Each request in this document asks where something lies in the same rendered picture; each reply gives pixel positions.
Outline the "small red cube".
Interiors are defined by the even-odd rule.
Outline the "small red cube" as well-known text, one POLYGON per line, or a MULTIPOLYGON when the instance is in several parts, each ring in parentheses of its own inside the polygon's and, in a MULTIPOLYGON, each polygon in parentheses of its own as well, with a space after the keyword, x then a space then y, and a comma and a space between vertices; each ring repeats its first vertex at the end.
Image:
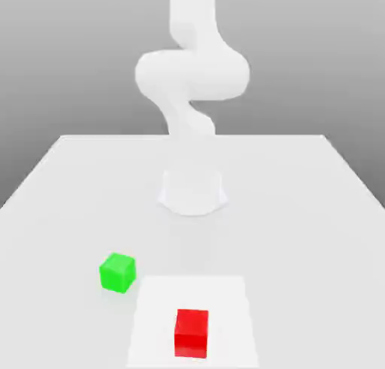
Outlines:
POLYGON ((207 358, 208 316, 207 310, 177 310, 174 327, 176 357, 207 358))

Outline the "small green cube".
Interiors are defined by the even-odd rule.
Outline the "small green cube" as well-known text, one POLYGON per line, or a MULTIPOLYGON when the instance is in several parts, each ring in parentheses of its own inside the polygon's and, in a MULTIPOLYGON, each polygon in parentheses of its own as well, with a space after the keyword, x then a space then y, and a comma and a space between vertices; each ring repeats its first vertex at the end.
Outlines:
POLYGON ((126 293, 136 279, 136 261, 131 256, 111 253, 99 266, 103 289, 126 293))

